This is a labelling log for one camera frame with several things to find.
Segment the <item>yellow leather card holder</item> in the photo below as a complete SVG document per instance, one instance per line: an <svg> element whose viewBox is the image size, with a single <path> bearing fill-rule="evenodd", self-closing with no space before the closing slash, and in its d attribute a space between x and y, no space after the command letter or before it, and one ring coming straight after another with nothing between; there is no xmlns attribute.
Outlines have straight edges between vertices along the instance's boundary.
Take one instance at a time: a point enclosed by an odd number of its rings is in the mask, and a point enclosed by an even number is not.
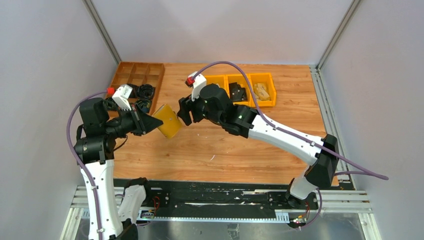
<svg viewBox="0 0 424 240"><path fill-rule="evenodd" d="M152 115L162 121L159 131L168 139L173 138L182 128L182 123L170 105L161 105Z"/></svg>

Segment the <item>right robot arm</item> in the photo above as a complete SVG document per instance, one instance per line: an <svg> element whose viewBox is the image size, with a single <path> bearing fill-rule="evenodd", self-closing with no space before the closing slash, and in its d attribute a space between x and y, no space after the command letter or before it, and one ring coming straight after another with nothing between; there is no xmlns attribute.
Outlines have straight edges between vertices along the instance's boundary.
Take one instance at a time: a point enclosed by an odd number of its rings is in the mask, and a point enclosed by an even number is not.
<svg viewBox="0 0 424 240"><path fill-rule="evenodd" d="M246 139L266 142L289 152L307 164L306 170L294 178L285 194L284 202L298 209L316 189L332 186L339 159L338 140L309 135L280 124L247 105L234 104L226 91L212 83L178 101L180 117L186 126L203 119L220 126L227 133Z"/></svg>

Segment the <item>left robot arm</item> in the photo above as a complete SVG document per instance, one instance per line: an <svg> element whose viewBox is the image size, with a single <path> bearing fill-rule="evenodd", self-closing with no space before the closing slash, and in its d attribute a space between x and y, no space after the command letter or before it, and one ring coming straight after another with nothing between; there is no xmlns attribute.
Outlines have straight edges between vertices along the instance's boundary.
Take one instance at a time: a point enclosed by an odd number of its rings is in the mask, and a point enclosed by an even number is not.
<svg viewBox="0 0 424 240"><path fill-rule="evenodd" d="M90 240L136 240L137 219L141 207L153 201L145 177L130 180L124 187L121 204L117 204L114 186L114 151L116 140L128 134L143 136L163 125L163 121L141 111L136 105L119 110L110 119L104 99L82 100L76 107L82 124L76 143L70 144L83 176L89 207Z"/></svg>

